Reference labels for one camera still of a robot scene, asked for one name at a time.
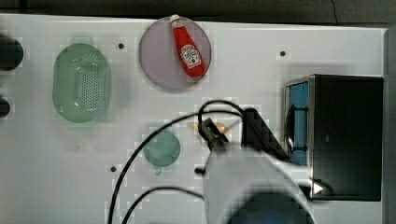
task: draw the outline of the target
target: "white table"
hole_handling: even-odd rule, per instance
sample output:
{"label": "white table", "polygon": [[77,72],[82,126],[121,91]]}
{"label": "white table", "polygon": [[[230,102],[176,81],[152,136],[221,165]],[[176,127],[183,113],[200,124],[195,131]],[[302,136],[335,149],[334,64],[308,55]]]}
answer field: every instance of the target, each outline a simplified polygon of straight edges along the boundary
{"label": "white table", "polygon": [[[23,44],[20,67],[0,72],[12,112],[0,119],[0,223],[106,223],[121,166],[152,129],[209,98],[254,105],[280,139],[284,82],[317,74],[382,76],[385,29],[198,22],[213,48],[208,75],[195,87],[167,93],[144,76],[140,37],[153,20],[0,15],[0,30]],[[109,61],[112,95],[105,114],[73,124],[54,109],[52,69],[76,35],[93,37]],[[118,49],[123,43],[124,49]],[[279,52],[285,50],[286,57]],[[236,118],[218,115],[223,123]],[[160,176],[144,157],[120,190],[114,223],[149,187],[176,185],[202,192],[193,173],[208,150],[187,122],[172,129],[182,152]],[[239,140],[238,127],[232,139]],[[116,164],[118,171],[109,168]],[[313,203],[318,223],[381,223],[381,202]],[[141,203],[130,223],[206,223],[204,205],[190,196],[157,193]]]}

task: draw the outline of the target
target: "green strainer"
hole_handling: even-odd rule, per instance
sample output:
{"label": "green strainer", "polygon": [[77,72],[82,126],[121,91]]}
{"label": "green strainer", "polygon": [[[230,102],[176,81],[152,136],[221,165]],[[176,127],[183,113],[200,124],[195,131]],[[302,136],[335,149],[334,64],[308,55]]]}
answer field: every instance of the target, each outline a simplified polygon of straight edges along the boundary
{"label": "green strainer", "polygon": [[110,69],[103,54],[88,44],[64,49],[54,65],[52,100],[67,120],[86,122],[106,108],[110,94]]}

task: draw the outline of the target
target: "round plate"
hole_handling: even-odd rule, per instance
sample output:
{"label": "round plate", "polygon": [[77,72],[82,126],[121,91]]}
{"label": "round plate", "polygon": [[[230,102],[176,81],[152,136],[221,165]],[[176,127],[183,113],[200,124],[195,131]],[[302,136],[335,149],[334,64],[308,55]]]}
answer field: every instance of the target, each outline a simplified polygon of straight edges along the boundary
{"label": "round plate", "polygon": [[[183,17],[180,19],[201,51],[206,72],[212,55],[209,39],[195,22]],[[143,34],[139,45],[139,60],[148,79],[170,91],[184,90],[203,77],[189,77],[183,70],[177,57],[169,17],[154,22]]]}

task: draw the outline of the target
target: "black cable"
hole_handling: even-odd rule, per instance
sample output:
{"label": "black cable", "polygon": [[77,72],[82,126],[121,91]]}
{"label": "black cable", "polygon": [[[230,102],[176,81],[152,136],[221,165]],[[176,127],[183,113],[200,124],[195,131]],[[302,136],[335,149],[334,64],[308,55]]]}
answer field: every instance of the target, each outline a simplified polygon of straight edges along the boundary
{"label": "black cable", "polygon": [[331,1],[332,1],[332,12],[334,13],[334,18],[335,18],[335,25],[338,25],[337,13],[335,12],[335,3],[334,0]]}
{"label": "black cable", "polygon": [[156,190],[176,190],[176,191],[180,191],[186,194],[190,194],[192,196],[201,198],[202,200],[204,199],[204,195],[199,194],[197,192],[191,191],[189,189],[183,189],[183,188],[179,188],[179,187],[156,187],[156,188],[152,188],[147,190],[146,192],[144,192],[142,195],[139,196],[139,198],[137,198],[134,203],[131,205],[131,207],[128,209],[128,212],[126,213],[124,219],[122,220],[121,224],[126,224],[128,222],[129,217],[131,216],[132,212],[134,211],[134,209],[137,207],[137,205],[142,202],[142,200],[148,196],[150,193],[156,191]]}
{"label": "black cable", "polygon": [[[209,113],[225,113],[225,114],[232,114],[232,115],[236,115],[236,116],[241,116],[238,113],[235,112],[231,112],[231,111],[226,111],[226,110],[212,110],[212,111],[207,111],[207,112],[203,112],[202,114],[209,114]],[[189,119],[192,118],[194,116],[197,116],[199,113],[192,113],[189,115],[185,115],[182,116],[178,119],[174,119],[172,121],[170,121],[169,123],[163,125],[161,128],[159,128],[158,130],[156,130],[155,132],[151,133],[143,142],[142,144],[140,144],[140,146],[134,151],[134,154],[132,154],[131,158],[126,162],[125,166],[122,169],[122,172],[120,173],[119,179],[117,180],[117,184],[116,187],[114,188],[113,191],[113,196],[111,198],[111,204],[110,204],[110,210],[108,212],[108,222],[107,224],[111,224],[113,222],[113,214],[114,214],[114,207],[116,205],[116,200],[117,200],[117,196],[119,194],[120,191],[120,186],[122,183],[123,178],[125,177],[126,173],[128,172],[129,167],[131,166],[132,162],[134,161],[134,159],[137,157],[137,155],[139,154],[139,152],[143,149],[143,147],[155,136],[157,135],[159,132],[163,131],[164,129],[172,126],[173,124],[182,121],[183,119]]]}
{"label": "black cable", "polygon": [[205,107],[207,107],[208,105],[213,105],[213,104],[224,104],[224,105],[230,105],[233,108],[235,108],[236,110],[238,110],[238,112],[240,113],[240,117],[242,118],[245,110],[243,110],[241,107],[239,107],[239,105],[234,104],[233,102],[230,101],[226,101],[226,100],[212,100],[212,101],[208,101],[206,103],[204,103],[201,108],[198,111],[198,128],[202,127],[202,115],[205,113],[204,109]]}

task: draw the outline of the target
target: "red ketchup bottle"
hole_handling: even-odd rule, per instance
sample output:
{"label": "red ketchup bottle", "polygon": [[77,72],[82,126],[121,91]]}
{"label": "red ketchup bottle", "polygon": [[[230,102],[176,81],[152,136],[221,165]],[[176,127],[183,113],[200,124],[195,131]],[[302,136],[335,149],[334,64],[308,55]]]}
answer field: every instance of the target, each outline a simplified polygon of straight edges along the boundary
{"label": "red ketchup bottle", "polygon": [[177,55],[181,65],[190,77],[201,77],[205,74],[205,63],[194,41],[191,39],[186,28],[181,23],[178,15],[170,18],[175,37]]}

